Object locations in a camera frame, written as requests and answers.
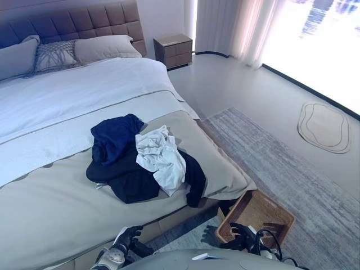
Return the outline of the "robot left hand black white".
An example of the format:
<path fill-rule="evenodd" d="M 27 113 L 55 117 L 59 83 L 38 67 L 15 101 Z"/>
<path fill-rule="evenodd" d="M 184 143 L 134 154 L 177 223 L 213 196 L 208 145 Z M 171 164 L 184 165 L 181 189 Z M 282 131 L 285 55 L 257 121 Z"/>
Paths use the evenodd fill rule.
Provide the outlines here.
<path fill-rule="evenodd" d="M 123 227 L 115 238 L 112 248 L 121 250 L 124 254 L 132 251 L 141 258 L 154 253 L 154 250 L 139 241 L 143 226 Z"/>

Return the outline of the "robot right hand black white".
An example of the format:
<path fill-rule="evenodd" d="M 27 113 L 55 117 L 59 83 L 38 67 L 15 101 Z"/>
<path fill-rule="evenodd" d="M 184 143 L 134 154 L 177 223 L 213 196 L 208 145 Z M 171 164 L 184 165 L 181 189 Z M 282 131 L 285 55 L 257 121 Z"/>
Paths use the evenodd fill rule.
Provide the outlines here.
<path fill-rule="evenodd" d="M 231 231 L 235 234 L 235 238 L 227 243 L 220 244 L 221 249 L 231 249 L 242 251 L 246 249 L 249 253 L 255 245 L 256 233 L 244 225 L 231 222 Z"/>

